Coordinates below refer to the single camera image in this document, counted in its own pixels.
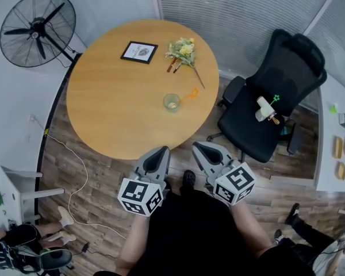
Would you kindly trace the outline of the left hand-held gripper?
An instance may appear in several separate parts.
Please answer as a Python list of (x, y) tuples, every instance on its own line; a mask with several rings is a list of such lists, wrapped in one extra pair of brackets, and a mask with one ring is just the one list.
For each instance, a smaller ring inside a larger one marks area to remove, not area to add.
[(149, 217), (166, 196), (166, 177), (170, 149), (161, 146), (148, 151), (137, 161), (134, 171), (122, 180), (118, 200), (130, 213)]

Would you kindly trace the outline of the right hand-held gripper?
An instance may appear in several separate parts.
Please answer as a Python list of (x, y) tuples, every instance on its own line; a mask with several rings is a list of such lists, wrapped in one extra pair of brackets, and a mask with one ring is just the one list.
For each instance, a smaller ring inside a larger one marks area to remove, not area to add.
[[(192, 145), (198, 167), (208, 177), (213, 195), (229, 205), (236, 205), (254, 189), (256, 176), (246, 162), (233, 161), (228, 150), (218, 144), (196, 141)], [(219, 170), (219, 165), (227, 165)]]

